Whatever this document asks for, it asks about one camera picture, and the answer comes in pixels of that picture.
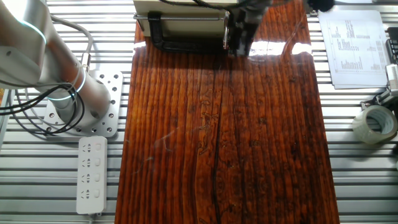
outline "metal base plate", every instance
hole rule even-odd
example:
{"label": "metal base plate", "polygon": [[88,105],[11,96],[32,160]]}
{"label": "metal base plate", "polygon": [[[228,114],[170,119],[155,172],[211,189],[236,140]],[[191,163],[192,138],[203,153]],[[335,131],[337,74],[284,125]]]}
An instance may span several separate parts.
{"label": "metal base plate", "polygon": [[[120,101],[123,87],[123,75],[121,72],[105,72],[100,70],[92,70],[89,72],[89,74],[94,79],[97,79],[104,83],[106,88],[109,90],[109,94],[111,95],[111,103],[108,112],[102,119],[100,119],[97,123],[91,126],[81,127],[77,125],[75,128],[69,130],[66,133],[57,134],[57,136],[47,136],[47,139],[72,140],[88,136],[104,136],[106,138],[111,138],[117,134]],[[53,124],[56,124],[57,122],[60,124],[64,123],[59,118],[54,105],[50,101],[47,104],[44,120]],[[45,123],[42,127],[44,129],[54,129],[54,127],[51,127]]]}

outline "wood grain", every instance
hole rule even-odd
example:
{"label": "wood grain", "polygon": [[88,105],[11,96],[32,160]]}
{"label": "wood grain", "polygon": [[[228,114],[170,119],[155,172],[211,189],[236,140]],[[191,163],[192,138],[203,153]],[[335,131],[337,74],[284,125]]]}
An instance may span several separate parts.
{"label": "wood grain", "polygon": [[248,58],[136,32],[115,223],[339,223],[307,17],[269,9]]}

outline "tape roll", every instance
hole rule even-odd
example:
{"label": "tape roll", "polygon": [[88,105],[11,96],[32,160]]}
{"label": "tape roll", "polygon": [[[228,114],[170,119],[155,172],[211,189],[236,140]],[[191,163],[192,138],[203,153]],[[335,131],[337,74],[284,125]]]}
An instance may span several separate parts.
{"label": "tape roll", "polygon": [[[366,119],[376,120],[381,127],[380,132],[373,131]],[[370,106],[362,111],[353,121],[355,136],[362,142],[375,144],[393,136],[398,129],[396,117],[383,106]]]}

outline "electrical outlet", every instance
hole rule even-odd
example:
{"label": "electrical outlet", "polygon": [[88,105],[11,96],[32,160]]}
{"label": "electrical outlet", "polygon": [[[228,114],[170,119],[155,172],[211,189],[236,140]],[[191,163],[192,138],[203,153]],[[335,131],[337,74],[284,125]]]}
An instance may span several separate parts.
{"label": "electrical outlet", "polygon": [[81,138],[78,152],[76,211],[102,212],[106,208],[106,159],[108,140],[101,136]]}

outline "metal slotted table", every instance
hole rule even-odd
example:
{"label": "metal slotted table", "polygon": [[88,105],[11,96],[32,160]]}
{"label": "metal slotted table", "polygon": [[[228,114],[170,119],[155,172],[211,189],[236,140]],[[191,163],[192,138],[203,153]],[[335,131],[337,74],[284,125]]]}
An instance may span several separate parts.
{"label": "metal slotted table", "polygon": [[[102,223],[113,223],[134,48],[135,8],[130,0],[47,2],[51,13],[76,22],[93,34],[91,69],[120,70],[124,75],[119,135],[108,146],[107,209],[97,218]],[[378,10],[386,29],[398,26],[398,6],[337,7]],[[361,111],[359,102],[371,99],[383,89],[335,90],[317,17],[309,16],[308,26],[340,221],[398,223],[398,172],[392,153],[398,138],[388,144],[367,146],[357,142],[351,128],[352,119]],[[85,36],[60,24],[55,27],[80,58],[86,47]],[[29,94],[34,96],[37,92],[31,90]],[[36,109],[39,114],[44,115],[46,103]],[[6,128],[0,151],[0,223],[87,223],[87,217],[77,215],[75,208],[77,142],[43,141],[24,132],[13,119]]]}

